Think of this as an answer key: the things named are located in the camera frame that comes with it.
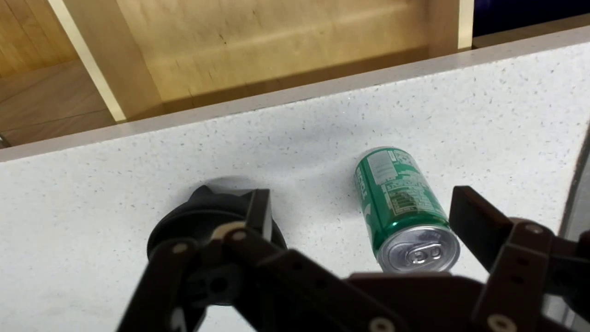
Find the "can lid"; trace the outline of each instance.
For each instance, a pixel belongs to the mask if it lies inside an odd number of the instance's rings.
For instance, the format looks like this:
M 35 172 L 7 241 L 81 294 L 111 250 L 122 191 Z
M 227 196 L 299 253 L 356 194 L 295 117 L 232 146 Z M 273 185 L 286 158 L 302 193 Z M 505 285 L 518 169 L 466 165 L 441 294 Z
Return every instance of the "can lid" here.
M 409 228 L 389 237 L 376 259 L 391 274 L 446 272 L 459 259 L 459 242 L 444 228 Z

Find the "speckled countertop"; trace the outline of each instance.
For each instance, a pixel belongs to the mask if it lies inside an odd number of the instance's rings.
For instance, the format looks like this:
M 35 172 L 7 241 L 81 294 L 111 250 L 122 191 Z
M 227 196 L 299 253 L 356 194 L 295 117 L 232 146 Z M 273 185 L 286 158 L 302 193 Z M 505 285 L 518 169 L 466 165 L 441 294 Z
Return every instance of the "speckled countertop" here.
M 470 185 L 559 229 L 590 121 L 590 28 L 0 152 L 0 329 L 112 331 L 149 231 L 201 183 L 273 191 L 289 246 L 378 272 L 358 159 L 407 150 L 448 209 Z M 454 274 L 483 281 L 463 253 Z M 216 311 L 208 329 L 243 327 Z

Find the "wooden panel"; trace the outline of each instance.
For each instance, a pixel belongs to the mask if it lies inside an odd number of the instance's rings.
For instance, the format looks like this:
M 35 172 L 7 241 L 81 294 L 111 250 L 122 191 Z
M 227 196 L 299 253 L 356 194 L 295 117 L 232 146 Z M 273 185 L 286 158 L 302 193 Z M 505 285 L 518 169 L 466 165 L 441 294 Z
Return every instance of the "wooden panel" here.
M 164 102 L 424 49 L 424 0 L 120 0 Z
M 157 115 L 160 97 L 116 0 L 52 0 L 52 8 L 112 119 Z
M 11 145 L 112 124 L 79 62 L 0 80 L 0 134 Z
M 46 0 L 0 0 L 0 78 L 76 60 Z
M 459 3 L 52 0 L 118 121 L 455 52 Z

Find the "soda can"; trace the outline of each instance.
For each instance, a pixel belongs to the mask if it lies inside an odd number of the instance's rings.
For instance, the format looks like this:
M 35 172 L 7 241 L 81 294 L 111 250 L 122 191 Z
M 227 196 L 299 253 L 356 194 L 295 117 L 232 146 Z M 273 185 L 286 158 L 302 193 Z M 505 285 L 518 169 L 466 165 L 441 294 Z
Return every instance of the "soda can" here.
M 372 253 L 383 272 L 446 272 L 459 242 L 409 154 L 380 148 L 356 169 Z

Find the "can label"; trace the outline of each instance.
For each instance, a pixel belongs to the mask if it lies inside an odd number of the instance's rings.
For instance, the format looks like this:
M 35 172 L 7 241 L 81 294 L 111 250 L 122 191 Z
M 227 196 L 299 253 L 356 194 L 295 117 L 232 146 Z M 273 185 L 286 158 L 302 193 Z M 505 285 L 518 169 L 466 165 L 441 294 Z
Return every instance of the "can label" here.
M 406 152 L 376 150 L 359 163 L 356 176 L 374 252 L 402 229 L 446 228 L 441 205 Z

